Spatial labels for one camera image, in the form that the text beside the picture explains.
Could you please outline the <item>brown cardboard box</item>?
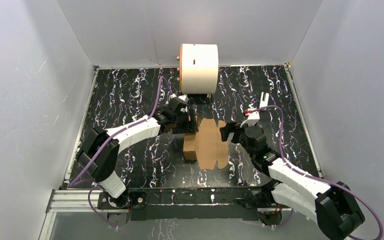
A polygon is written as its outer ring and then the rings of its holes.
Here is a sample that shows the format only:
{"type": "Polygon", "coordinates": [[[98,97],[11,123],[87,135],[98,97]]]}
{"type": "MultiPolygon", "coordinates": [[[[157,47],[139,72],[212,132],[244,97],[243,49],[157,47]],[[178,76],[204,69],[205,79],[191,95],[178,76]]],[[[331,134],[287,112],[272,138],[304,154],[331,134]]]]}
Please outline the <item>brown cardboard box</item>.
{"type": "Polygon", "coordinates": [[[201,170],[219,170],[228,165],[228,143],[222,141],[220,128],[226,123],[219,119],[204,118],[198,132],[186,133],[183,140],[183,155],[187,161],[198,162],[201,170]]]}

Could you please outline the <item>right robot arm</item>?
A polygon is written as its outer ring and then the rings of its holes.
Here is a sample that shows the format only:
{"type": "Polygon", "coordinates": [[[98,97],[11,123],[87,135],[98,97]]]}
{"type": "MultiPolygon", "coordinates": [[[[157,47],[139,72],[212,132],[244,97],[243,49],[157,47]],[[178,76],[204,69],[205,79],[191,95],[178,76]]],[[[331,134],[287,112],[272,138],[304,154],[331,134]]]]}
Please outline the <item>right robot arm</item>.
{"type": "Polygon", "coordinates": [[[270,177],[254,198],[268,207],[286,205],[315,222],[330,240],[344,240],[361,226],[366,218],[349,187],[316,180],[313,175],[283,160],[268,146],[264,131],[258,125],[229,122],[219,129],[221,140],[240,144],[251,158],[254,168],[270,177]]]}

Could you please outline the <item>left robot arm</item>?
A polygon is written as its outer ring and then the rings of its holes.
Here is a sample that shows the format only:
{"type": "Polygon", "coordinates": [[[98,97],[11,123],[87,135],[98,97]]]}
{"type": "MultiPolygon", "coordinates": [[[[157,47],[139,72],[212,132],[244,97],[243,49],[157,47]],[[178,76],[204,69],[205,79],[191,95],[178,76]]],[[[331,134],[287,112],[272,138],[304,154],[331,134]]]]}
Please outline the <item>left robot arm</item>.
{"type": "Polygon", "coordinates": [[[168,104],[154,108],[151,115],[115,128],[93,128],[75,157],[83,168],[79,176],[88,173],[115,207],[126,207],[131,203],[129,190],[115,171],[119,153],[162,134],[198,132],[196,112],[188,101],[187,95],[173,94],[168,104]]]}

